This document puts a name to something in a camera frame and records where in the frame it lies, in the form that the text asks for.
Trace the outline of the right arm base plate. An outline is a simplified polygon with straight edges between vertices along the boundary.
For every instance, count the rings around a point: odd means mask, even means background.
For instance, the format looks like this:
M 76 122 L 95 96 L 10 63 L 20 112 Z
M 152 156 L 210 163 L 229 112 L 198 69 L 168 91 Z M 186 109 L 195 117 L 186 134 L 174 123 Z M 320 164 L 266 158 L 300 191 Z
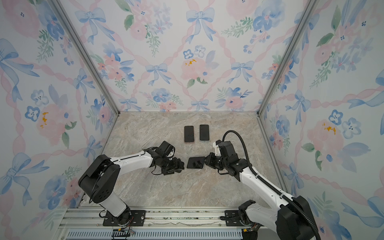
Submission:
M 227 227 L 250 228 L 254 225 L 254 223 L 246 223 L 245 220 L 241 220 L 239 212 L 235 210 L 225 210 L 223 221 L 225 222 Z

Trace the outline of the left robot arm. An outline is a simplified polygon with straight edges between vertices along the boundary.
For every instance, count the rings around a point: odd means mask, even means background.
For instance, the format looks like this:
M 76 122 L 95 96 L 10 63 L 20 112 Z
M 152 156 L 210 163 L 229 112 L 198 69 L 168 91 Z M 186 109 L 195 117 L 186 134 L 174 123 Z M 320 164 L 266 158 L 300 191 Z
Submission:
M 128 205 L 114 192 L 117 179 L 138 169 L 160 167 L 162 175 L 181 173 L 184 162 L 173 157 L 174 150 L 159 152 L 158 148 L 145 149 L 137 154 L 109 158 L 98 156 L 78 181 L 79 187 L 90 200 L 102 206 L 118 225 L 131 219 Z

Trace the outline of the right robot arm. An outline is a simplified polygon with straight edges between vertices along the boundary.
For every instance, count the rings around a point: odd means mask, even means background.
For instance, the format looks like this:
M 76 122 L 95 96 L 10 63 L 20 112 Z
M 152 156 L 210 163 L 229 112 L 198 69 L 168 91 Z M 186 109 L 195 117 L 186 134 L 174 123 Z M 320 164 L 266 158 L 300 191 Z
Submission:
M 240 159 L 237 154 L 210 153 L 204 160 L 210 168 L 226 170 L 228 175 L 251 188 L 268 204 L 268 208 L 252 201 L 242 204 L 239 217 L 244 225 L 260 224 L 277 233 L 281 240 L 321 239 L 309 203 L 272 184 L 256 171 L 248 159 Z

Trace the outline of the black phone case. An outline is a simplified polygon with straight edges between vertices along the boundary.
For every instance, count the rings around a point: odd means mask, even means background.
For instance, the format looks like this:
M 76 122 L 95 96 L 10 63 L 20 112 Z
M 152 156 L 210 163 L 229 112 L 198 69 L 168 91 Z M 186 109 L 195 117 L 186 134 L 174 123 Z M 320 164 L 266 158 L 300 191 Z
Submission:
M 191 157 L 188 160 L 188 169 L 203 169 L 205 165 L 205 157 Z

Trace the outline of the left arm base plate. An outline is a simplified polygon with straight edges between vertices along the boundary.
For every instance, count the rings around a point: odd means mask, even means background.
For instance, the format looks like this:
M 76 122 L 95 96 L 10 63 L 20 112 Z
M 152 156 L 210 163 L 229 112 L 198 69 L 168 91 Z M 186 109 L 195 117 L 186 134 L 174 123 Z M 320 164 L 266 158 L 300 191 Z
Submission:
M 124 211 L 119 217 L 113 216 L 109 211 L 103 217 L 104 227 L 143 227 L 146 219 L 145 210 Z

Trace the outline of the purple-edged black phone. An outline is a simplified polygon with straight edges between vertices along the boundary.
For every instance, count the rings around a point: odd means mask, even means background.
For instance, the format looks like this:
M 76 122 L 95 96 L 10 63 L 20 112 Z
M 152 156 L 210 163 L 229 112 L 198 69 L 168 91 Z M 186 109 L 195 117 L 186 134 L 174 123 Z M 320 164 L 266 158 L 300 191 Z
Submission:
M 184 142 L 193 143 L 195 141 L 195 132 L 193 126 L 184 127 Z

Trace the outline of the blue-edged black phone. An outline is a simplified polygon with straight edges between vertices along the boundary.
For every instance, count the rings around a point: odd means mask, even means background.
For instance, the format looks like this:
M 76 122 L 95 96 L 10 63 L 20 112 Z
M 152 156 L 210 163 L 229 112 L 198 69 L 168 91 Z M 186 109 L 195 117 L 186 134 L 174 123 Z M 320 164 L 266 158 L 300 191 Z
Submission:
M 200 125 L 200 141 L 210 140 L 210 128 L 209 125 Z

